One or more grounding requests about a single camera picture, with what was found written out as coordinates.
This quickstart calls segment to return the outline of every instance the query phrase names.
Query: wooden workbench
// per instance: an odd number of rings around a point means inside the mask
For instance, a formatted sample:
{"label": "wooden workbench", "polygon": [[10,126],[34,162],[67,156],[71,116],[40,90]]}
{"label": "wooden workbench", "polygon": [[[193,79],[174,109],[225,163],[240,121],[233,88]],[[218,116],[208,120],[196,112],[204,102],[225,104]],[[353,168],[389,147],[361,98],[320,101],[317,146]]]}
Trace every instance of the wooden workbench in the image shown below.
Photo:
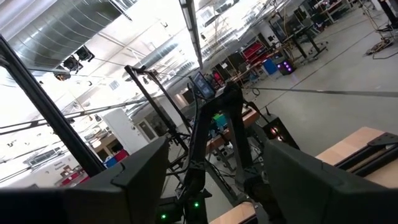
{"label": "wooden workbench", "polygon": [[[322,160],[323,162],[329,163],[330,165],[335,165],[336,163],[350,156],[352,153],[360,150],[369,141],[372,141],[383,133],[383,131],[373,128],[361,128],[323,153],[319,154],[316,158]],[[365,177],[365,179],[385,187],[396,188],[398,187],[398,180],[392,177],[396,177],[397,173],[398,159],[368,175]],[[234,207],[224,215],[218,217],[216,220],[213,220],[210,224],[238,224],[247,220],[254,214],[255,212],[252,204],[245,202],[237,207]]]}
{"label": "wooden workbench", "polygon": [[[244,127],[245,128],[249,127],[254,122],[256,122],[259,117],[260,117],[260,115],[255,110],[251,109],[251,111],[248,114],[243,116]],[[223,134],[226,139],[231,139],[231,133],[228,128],[224,130]],[[212,140],[209,140],[207,142],[206,154],[208,154],[215,148],[222,146],[224,143],[225,143],[225,141],[221,136],[217,136],[217,137],[213,138]]]}

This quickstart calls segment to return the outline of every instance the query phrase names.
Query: concrete floor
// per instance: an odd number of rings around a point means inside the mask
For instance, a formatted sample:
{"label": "concrete floor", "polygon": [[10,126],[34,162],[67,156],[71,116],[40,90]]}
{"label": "concrete floor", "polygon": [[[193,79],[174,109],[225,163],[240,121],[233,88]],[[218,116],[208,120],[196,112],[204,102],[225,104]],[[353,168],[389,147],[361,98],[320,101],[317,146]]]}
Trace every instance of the concrete floor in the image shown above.
{"label": "concrete floor", "polygon": [[[377,24],[387,21],[384,15]],[[329,41],[329,51],[319,60],[298,68],[292,75],[277,80],[267,79],[258,87],[344,90],[398,91],[398,55],[385,60],[364,56],[365,51],[380,41],[369,20],[357,9],[328,27],[315,40]],[[398,47],[383,50],[377,57],[398,51]],[[261,91],[254,97],[250,90],[246,98],[254,100],[262,112],[268,106],[286,125],[302,151],[313,156],[350,135],[363,126],[398,134],[398,99],[375,96],[326,95],[287,91]],[[209,176],[206,188],[213,194],[207,202],[209,221],[232,208]],[[166,192],[172,192],[175,178],[171,178]]]}

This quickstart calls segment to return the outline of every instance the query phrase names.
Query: ceiling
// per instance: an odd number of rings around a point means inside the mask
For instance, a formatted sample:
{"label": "ceiling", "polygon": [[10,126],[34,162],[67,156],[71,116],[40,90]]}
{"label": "ceiling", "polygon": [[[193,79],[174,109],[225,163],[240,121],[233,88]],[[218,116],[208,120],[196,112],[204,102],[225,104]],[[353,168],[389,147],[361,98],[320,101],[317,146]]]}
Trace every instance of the ceiling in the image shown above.
{"label": "ceiling", "polygon": [[[10,1],[0,0],[0,13],[2,7],[4,8]],[[225,50],[230,43],[238,41],[256,20],[259,12],[264,15],[272,9],[269,1],[195,1],[205,67],[210,68],[215,65],[212,56],[215,53],[221,54],[223,51],[220,49]],[[40,0],[32,2],[31,5],[24,6],[24,10],[34,6],[35,9],[39,8]],[[175,85],[183,76],[198,67],[197,56],[178,0],[115,0],[115,2],[123,14],[85,44],[93,52],[95,59],[91,62],[81,62],[84,67],[77,74],[72,72],[71,79],[64,82],[56,80],[52,73],[34,73],[37,79],[44,83],[42,87],[64,113],[142,98],[135,84],[125,82],[128,78],[124,71],[125,65],[138,67],[143,64],[150,65],[148,69],[156,69],[160,73],[161,82],[167,88]],[[127,7],[125,4],[127,2],[133,5]],[[37,14],[45,14],[51,4],[42,6],[41,11],[37,10]],[[20,10],[20,13],[13,17],[14,21],[11,22],[13,27],[19,27],[18,21],[24,21],[21,13],[24,10]],[[15,34],[5,30],[1,22],[0,20],[0,32],[2,34],[7,32],[8,39],[18,34],[18,30]],[[21,89],[11,85],[9,76],[5,75],[6,71],[0,68],[0,73],[2,74],[0,77],[6,77],[0,78],[2,85],[0,93],[13,96],[13,100],[3,99],[1,102],[2,107],[12,109],[1,116],[0,126],[40,118]],[[149,82],[145,87],[154,95],[160,94],[153,82]]]}

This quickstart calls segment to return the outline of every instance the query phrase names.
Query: wooden table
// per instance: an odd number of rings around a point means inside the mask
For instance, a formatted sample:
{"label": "wooden table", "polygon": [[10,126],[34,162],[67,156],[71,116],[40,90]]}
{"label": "wooden table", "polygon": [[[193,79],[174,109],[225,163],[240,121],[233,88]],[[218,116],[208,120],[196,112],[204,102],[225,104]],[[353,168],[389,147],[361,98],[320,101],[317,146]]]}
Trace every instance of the wooden table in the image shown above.
{"label": "wooden table", "polygon": [[[372,141],[383,133],[383,131],[373,128],[361,128],[323,153],[319,154],[316,158],[322,160],[323,162],[329,163],[330,165],[335,165],[339,161],[342,161],[350,156],[352,153],[360,150],[369,141]],[[397,173],[398,159],[368,175],[365,177],[365,179],[385,187],[396,188],[398,187],[398,180],[394,177],[397,175]],[[210,224],[238,224],[247,220],[253,215],[255,215],[253,206],[251,203],[245,202],[213,220]]]}
{"label": "wooden table", "polygon": [[[250,125],[252,125],[252,123],[256,122],[259,117],[260,115],[255,110],[251,109],[251,111],[248,114],[243,116],[244,127],[245,128],[249,127]],[[223,134],[226,139],[231,139],[231,132],[229,131],[228,128],[224,130]],[[207,142],[206,154],[208,154],[215,148],[222,146],[224,143],[225,141],[220,135],[216,136],[212,140],[209,140]]]}

